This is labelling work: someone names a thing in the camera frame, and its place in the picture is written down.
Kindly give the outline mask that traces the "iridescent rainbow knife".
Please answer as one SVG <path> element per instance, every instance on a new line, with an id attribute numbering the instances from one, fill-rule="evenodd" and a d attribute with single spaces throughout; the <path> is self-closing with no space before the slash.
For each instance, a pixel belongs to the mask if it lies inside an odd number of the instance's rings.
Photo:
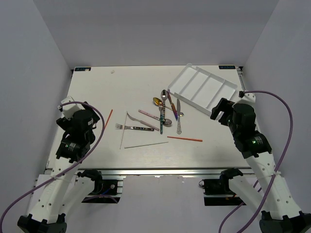
<path id="1" fill-rule="evenodd" d="M 174 103 L 172 101 L 172 98 L 171 98 L 170 94 L 168 94 L 168 99 L 169 99 L 169 102 L 170 102 L 170 105 L 171 105 L 174 117 L 175 117 L 176 120 L 178 120 L 178 113 L 177 113 L 177 110 L 175 108 L 175 105 L 174 105 Z"/>

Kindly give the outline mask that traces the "fork with pink handle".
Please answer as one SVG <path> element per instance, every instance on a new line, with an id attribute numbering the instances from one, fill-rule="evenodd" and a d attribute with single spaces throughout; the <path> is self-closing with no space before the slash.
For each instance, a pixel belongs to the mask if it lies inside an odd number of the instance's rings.
<path id="1" fill-rule="evenodd" d="M 160 126 L 159 123 L 157 123 L 154 119 L 151 119 L 150 117 L 139 113 L 138 111 L 128 111 L 127 112 L 127 117 L 134 121 L 142 124 L 143 126 L 146 126 L 148 128 L 152 128 L 155 131 L 159 132 L 160 131 Z"/>

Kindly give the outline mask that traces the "silver spoon ornate handle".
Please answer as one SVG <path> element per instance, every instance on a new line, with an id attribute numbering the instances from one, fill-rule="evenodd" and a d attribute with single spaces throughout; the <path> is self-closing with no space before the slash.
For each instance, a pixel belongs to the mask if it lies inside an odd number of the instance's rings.
<path id="1" fill-rule="evenodd" d="M 184 113 L 183 112 L 180 112 L 180 117 L 183 117 L 184 116 Z M 168 118 L 164 118 L 162 117 L 162 122 L 163 122 L 163 125 L 164 126 L 167 126 L 167 127 L 170 127 L 172 125 L 172 121 Z"/>

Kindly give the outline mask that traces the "silver spoon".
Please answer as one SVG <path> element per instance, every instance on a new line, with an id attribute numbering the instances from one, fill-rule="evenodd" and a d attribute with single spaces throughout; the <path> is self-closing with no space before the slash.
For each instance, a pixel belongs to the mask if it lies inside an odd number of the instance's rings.
<path id="1" fill-rule="evenodd" d="M 162 90 L 161 92 L 161 99 L 162 99 L 162 110 L 165 111 L 165 101 L 168 98 L 168 94 L 166 90 Z"/>

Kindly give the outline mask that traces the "fork with green patterned handle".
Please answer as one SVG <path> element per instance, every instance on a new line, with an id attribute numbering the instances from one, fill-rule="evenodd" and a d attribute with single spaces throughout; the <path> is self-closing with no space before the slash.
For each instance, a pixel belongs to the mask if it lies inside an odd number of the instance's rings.
<path id="1" fill-rule="evenodd" d="M 160 134 L 163 134 L 163 125 L 165 122 L 165 111 L 164 111 L 163 103 L 159 104 L 159 111 L 160 111 Z"/>

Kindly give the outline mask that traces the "gold spoon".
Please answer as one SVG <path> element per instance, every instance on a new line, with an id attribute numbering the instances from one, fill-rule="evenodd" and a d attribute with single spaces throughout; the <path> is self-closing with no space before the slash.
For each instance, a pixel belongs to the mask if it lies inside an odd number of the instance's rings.
<path id="1" fill-rule="evenodd" d="M 153 102 L 156 106 L 163 106 L 162 100 L 159 98 L 154 97 Z"/>

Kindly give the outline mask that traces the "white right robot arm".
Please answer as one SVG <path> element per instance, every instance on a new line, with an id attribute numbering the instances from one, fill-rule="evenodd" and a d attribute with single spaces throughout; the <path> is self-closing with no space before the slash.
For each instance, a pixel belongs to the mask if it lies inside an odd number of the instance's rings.
<path id="1" fill-rule="evenodd" d="M 260 217 L 263 233 L 305 233 L 311 228 L 311 216 L 303 213 L 294 201 L 285 179 L 276 171 L 272 148 L 267 138 L 257 130 L 254 108 L 245 103 L 220 99 L 210 118 L 223 115 L 219 123 L 227 126 L 238 151 L 252 168 L 261 187 L 261 195 L 248 183 L 237 168 L 221 174 L 219 187 L 224 193 L 235 193 Z"/>

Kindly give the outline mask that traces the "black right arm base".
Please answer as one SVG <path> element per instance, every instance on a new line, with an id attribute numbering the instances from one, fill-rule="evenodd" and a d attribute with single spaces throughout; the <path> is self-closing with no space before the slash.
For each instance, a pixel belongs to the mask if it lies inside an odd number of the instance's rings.
<path id="1" fill-rule="evenodd" d="M 229 189 L 229 181 L 236 176 L 243 176 L 237 168 L 221 172 L 217 179 L 203 179 L 198 185 L 203 189 L 205 206 L 238 206 L 242 200 Z"/>

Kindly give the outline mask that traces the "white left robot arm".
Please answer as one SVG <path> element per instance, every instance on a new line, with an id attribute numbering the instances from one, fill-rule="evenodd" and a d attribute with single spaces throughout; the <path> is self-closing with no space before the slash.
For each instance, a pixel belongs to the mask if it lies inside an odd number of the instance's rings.
<path id="1" fill-rule="evenodd" d="M 56 123 L 64 130 L 50 180 L 28 215 L 20 216 L 17 226 L 24 233 L 64 233 L 67 230 L 68 209 L 63 203 L 72 177 L 98 144 L 93 129 L 102 115 L 86 101 L 67 98 L 59 105 L 63 117 Z"/>

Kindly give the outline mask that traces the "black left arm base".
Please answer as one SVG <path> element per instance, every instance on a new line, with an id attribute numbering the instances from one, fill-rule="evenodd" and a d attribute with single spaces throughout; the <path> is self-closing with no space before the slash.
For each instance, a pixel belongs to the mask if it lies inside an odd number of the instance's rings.
<path id="1" fill-rule="evenodd" d="M 77 173 L 78 178 L 91 180 L 91 192 L 83 199 L 82 203 L 119 203 L 121 194 L 121 180 L 106 179 L 100 171 L 88 169 Z"/>

